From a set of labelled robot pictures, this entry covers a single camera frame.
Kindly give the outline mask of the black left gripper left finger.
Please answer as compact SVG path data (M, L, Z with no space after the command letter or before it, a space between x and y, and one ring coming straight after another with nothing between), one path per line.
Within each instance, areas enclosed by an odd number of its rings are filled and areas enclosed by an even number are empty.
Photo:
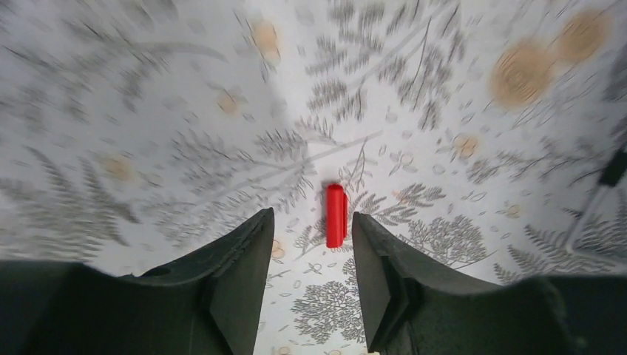
M274 239L263 209L136 277L1 262L3 354L252 354Z

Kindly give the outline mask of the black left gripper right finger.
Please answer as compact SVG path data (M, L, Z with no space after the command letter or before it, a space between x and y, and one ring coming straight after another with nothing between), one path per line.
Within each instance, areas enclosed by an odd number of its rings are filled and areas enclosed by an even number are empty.
M501 286L352 219L367 349L380 354L624 354L624 276L540 275Z

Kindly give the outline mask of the red marker cap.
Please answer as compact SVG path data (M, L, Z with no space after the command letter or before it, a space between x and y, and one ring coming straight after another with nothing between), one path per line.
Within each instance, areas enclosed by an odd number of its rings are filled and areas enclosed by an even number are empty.
M348 196L342 185L332 183L325 190L326 246L341 247L348 235Z

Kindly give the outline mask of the blue framed whiteboard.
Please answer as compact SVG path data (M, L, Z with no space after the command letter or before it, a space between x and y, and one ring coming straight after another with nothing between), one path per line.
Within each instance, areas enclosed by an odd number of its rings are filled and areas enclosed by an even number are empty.
M608 195L617 198L612 218L602 214ZM617 265L626 264L626 192L599 185L569 228L564 248L571 254Z

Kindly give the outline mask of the floral tablecloth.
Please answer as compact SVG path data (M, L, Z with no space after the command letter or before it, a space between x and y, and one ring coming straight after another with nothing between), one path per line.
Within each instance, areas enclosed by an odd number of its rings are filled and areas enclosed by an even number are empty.
M258 210L256 354L364 354L324 188L492 283L564 248L626 142L624 1L3 1L1 257L139 275Z

